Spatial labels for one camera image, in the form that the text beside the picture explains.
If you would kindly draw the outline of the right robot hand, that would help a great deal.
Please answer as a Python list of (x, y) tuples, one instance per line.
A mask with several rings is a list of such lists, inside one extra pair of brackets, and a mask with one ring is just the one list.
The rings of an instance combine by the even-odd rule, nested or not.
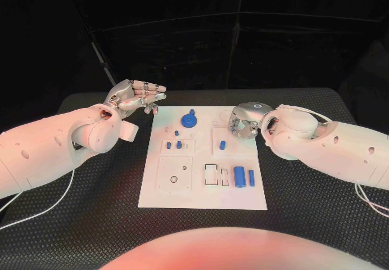
[(264, 117), (273, 110), (270, 105), (260, 102), (247, 102), (235, 106), (228, 123), (231, 133), (245, 140), (255, 138)]

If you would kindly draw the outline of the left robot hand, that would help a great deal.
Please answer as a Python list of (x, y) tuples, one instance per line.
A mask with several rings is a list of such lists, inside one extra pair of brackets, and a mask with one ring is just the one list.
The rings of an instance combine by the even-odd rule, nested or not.
[(144, 113), (159, 113), (157, 101), (166, 98), (163, 85), (126, 79), (110, 90), (104, 104), (110, 106), (121, 118), (127, 118), (139, 108)]

